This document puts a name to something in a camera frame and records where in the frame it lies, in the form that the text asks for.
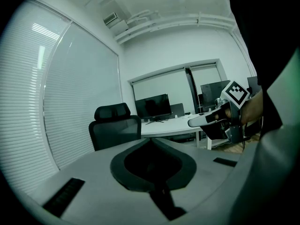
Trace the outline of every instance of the computer monitor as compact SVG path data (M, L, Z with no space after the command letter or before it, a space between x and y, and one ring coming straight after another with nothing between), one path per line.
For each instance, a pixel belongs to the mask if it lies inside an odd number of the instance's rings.
M228 85L230 81L214 82L206 85L201 85L203 96L202 110L207 112L210 108L216 108L215 100L220 97L222 90Z
M135 106L141 119L159 119L161 116L172 114L168 94L137 100Z
M249 87L252 90L252 95L254 96L262 89L262 87L257 84L257 77L248 77L247 79Z

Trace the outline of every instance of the floor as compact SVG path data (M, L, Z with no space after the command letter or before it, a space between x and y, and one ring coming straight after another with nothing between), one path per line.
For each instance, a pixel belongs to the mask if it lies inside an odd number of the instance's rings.
M260 133L253 135L250 140L245 142L245 147L247 147L252 142L258 142L259 138L260 138ZM195 147L196 141L194 140L190 142L184 142L183 144ZM206 144L207 144L207 139L202 139L200 141L201 148L205 149ZM227 143L227 144L219 145L217 147L213 147L212 150L241 154L243 152L243 144L241 142L238 144Z

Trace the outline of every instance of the chair headrest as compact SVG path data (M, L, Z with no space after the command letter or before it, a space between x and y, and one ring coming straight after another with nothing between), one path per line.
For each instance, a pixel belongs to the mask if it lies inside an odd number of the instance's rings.
M126 103L102 106L96 109L94 118L96 121L108 122L122 120L130 117L130 110Z

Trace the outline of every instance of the window blind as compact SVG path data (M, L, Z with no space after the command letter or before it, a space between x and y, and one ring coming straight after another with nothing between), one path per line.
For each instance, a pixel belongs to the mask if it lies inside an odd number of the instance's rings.
M67 24L26 1L1 37L0 166L9 184L27 194L55 173L42 137L40 86L49 54Z
M201 85L217 83L221 81L215 64L212 64L211 66L204 65L203 67L191 67L191 70L198 94L202 94Z
M184 69L134 82L133 89L136 100L168 94L170 105L182 103L184 112L195 113L192 93Z
M72 24L45 82L45 128L60 169L94 151L89 124L99 106L121 103L118 56Z

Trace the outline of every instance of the black mesh office chair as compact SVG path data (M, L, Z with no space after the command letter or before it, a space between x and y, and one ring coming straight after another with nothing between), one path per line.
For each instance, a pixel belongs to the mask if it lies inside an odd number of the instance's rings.
M141 139L141 119L126 103L99 107L94 117L89 131L95 151Z

